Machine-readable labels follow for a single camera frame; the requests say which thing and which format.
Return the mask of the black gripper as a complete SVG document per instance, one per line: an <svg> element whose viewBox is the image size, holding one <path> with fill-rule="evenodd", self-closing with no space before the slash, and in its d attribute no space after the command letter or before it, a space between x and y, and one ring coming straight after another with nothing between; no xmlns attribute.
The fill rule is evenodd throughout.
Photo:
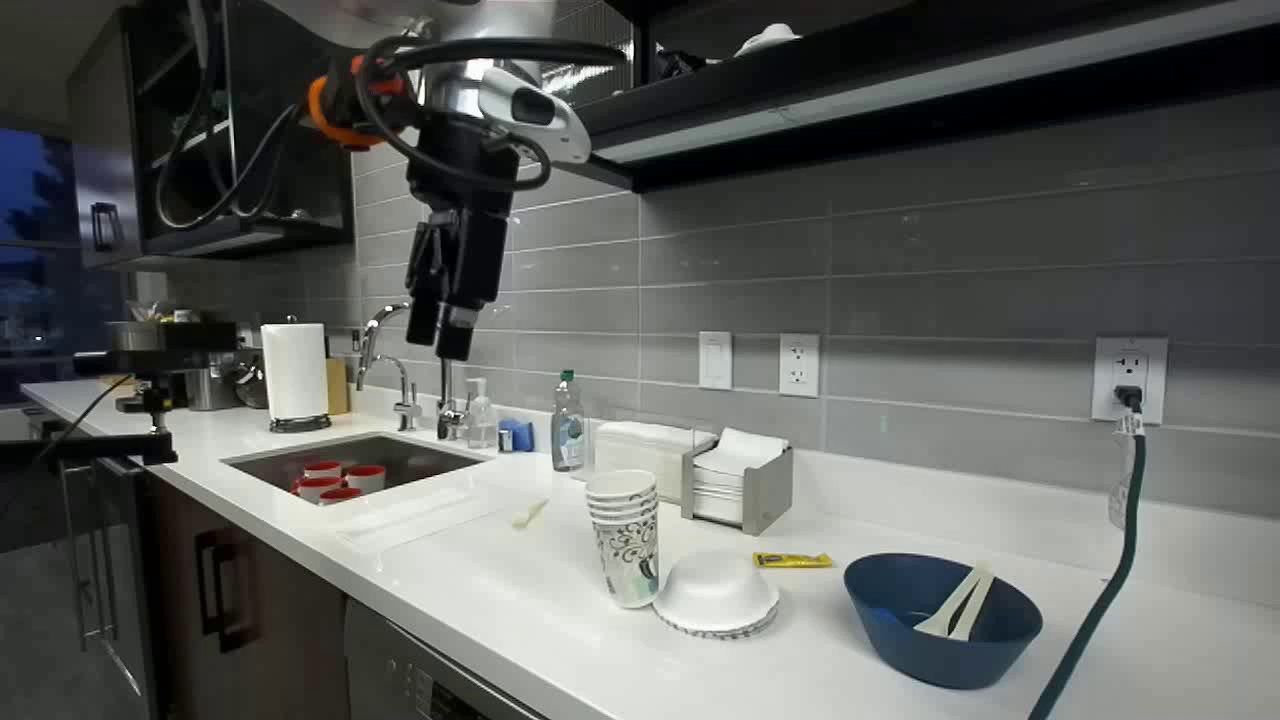
<svg viewBox="0 0 1280 720"><path fill-rule="evenodd" d="M499 259L510 194L481 189L481 178L506 185L515 153L489 142L470 122L426 122L416 148L431 166L409 166L409 189L426 204L426 243L409 273L409 346L436 346L440 362L470 353L475 307L499 293Z"/></svg>

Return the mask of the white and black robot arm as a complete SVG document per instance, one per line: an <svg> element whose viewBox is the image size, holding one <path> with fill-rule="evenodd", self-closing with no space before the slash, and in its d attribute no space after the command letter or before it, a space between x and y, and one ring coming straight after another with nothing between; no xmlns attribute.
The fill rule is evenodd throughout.
<svg viewBox="0 0 1280 720"><path fill-rule="evenodd" d="M624 51L537 32L537 18L352 45L304 93L309 126L348 153L393 148L426 209L409 255L409 342L468 362L481 313L499 295L510 195L593 160L593 131L537 69L610 69Z"/></svg>

